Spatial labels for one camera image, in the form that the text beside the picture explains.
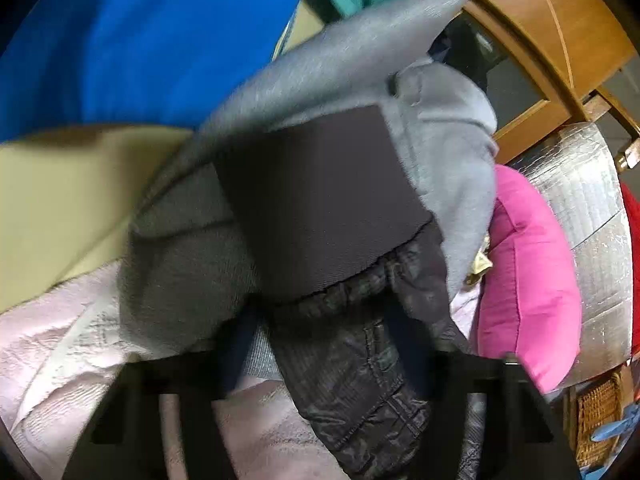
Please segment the black quilted jacket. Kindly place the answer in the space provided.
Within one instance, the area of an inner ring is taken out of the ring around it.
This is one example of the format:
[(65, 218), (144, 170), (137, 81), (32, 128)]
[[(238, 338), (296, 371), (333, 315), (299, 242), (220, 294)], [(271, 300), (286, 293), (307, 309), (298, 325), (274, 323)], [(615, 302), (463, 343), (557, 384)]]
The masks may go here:
[(442, 234), (381, 112), (224, 140), (215, 166), (252, 255), (262, 323), (299, 414), (354, 479), (426, 479), (432, 351), (461, 352)]

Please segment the wicker basket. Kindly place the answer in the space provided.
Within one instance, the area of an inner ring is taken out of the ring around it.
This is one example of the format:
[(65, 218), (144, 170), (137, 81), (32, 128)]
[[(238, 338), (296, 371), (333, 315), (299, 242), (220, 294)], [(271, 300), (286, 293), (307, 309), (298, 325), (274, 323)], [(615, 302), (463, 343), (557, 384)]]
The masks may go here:
[(603, 466), (613, 453), (619, 436), (599, 442), (594, 433), (611, 422), (623, 420), (624, 409), (634, 400), (631, 370), (621, 365), (598, 378), (575, 396), (575, 423), (570, 443), (580, 469)]

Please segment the light blue cloth toy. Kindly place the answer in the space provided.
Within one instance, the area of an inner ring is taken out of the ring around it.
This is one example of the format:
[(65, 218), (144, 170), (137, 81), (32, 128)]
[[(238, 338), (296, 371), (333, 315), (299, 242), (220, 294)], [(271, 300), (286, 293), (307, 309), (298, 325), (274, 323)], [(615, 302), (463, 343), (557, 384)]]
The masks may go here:
[(623, 410), (623, 418), (615, 422), (608, 422), (593, 430), (590, 440), (592, 442), (602, 442), (616, 438), (633, 430), (637, 426), (640, 417), (640, 406), (638, 403), (629, 404)]

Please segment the magenta pillow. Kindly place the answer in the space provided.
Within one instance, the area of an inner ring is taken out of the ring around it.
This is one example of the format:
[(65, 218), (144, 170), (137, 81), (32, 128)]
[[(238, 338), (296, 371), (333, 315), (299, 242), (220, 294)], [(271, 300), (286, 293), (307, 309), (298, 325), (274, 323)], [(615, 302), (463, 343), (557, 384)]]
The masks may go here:
[(572, 368), (582, 330), (574, 257), (559, 221), (522, 174), (496, 167), (489, 260), (477, 310), (480, 356), (515, 354), (538, 389), (555, 389)]

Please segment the grey hoodie sweatshirt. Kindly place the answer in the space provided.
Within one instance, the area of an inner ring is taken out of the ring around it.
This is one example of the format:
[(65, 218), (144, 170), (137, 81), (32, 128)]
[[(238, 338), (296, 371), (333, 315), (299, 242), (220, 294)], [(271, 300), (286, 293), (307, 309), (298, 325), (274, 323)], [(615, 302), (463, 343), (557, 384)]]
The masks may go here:
[(496, 198), (486, 94), (427, 50), (469, 0), (390, 0), (326, 26), (236, 89), (160, 170), (118, 276), (144, 360), (204, 351), (236, 316), (250, 374), (276, 379), (297, 307), (412, 287), (408, 315), (465, 350), (451, 318)]

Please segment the beige yellow cloth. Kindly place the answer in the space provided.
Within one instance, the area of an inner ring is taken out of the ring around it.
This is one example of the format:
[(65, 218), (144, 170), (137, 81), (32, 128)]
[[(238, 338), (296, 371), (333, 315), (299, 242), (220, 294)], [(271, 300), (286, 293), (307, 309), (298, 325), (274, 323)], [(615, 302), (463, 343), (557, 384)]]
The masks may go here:
[(119, 258), (146, 187), (191, 133), (97, 125), (2, 144), (2, 310)]

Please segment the blue cloth garment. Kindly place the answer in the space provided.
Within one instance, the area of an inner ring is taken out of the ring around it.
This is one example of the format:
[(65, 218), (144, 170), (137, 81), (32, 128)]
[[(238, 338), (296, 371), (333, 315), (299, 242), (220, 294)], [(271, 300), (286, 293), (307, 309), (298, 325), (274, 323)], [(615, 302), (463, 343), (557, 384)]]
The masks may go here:
[(1, 20), (1, 136), (193, 128), (267, 65), (299, 0), (36, 0)]

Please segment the wooden cabinet door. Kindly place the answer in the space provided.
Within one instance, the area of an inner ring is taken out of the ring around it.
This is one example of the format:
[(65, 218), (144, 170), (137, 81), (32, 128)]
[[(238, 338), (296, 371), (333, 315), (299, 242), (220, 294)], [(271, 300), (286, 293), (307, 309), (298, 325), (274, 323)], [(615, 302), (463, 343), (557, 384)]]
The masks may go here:
[(538, 93), (501, 126), (500, 164), (559, 128), (613, 112), (632, 136), (639, 125), (603, 87), (636, 49), (604, 0), (469, 0), (464, 13), (497, 41)]

